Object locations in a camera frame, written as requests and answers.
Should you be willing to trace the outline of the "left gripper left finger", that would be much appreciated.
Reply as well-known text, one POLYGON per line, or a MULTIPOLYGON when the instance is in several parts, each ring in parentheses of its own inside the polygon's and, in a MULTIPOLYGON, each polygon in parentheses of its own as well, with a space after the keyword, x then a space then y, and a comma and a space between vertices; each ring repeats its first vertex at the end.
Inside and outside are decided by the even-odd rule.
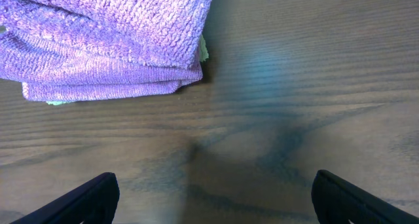
POLYGON ((116 175, 105 172, 11 224, 112 224, 119 198, 116 175))

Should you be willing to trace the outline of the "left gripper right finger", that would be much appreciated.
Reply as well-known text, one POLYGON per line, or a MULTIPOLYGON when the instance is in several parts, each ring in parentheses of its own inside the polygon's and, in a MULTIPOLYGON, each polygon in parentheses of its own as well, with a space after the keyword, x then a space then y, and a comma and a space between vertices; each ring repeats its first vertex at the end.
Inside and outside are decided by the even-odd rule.
POLYGON ((418 224, 418 218, 327 170, 319 170, 311 199, 320 224, 418 224))

